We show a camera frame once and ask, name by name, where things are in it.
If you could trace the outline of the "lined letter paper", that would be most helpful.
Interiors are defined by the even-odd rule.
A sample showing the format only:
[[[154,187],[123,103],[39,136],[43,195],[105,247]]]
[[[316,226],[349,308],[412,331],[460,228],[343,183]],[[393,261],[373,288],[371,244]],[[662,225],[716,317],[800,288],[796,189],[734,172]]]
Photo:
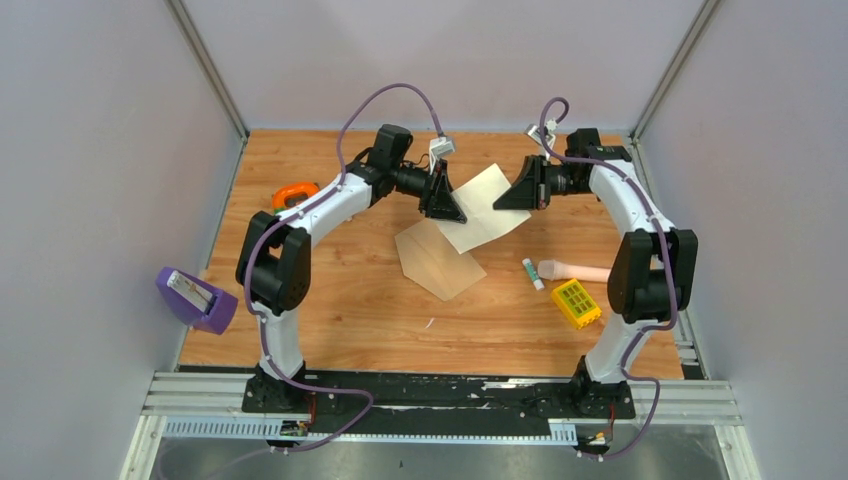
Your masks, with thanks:
[[[526,210],[493,208],[510,186],[501,168],[491,164],[453,193],[467,221],[460,224],[436,220],[435,225],[459,254],[497,240],[531,218]]]

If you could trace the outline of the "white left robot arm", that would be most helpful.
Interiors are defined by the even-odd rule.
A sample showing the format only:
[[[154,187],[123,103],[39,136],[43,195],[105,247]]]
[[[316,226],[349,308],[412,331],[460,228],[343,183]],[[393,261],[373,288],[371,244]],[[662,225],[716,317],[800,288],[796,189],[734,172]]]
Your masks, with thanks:
[[[257,318],[259,366],[274,379],[268,400],[283,413],[298,411],[306,400],[307,386],[297,378],[305,367],[298,308],[311,286],[312,252],[321,240],[393,192],[417,198],[419,212],[429,219],[467,221],[448,177],[453,139],[441,134],[432,140],[425,167],[405,159],[413,140],[409,130],[385,124],[373,145],[343,163],[336,179],[312,198],[277,215],[260,211],[249,222],[236,279]]]

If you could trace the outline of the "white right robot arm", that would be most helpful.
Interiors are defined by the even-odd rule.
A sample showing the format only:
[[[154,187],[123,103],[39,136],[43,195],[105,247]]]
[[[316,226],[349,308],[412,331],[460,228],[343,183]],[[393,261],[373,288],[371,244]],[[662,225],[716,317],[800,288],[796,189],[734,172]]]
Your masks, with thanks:
[[[494,209],[543,210],[555,195],[593,194],[622,236],[607,281],[612,313],[572,378],[572,406],[592,418],[609,407],[610,390],[629,380],[631,360],[649,336],[672,329],[688,305],[698,238],[660,212],[639,182],[628,151],[602,145],[597,130],[569,134],[559,164],[551,161],[556,154],[550,128],[530,125],[526,134],[542,152],[525,158]]]

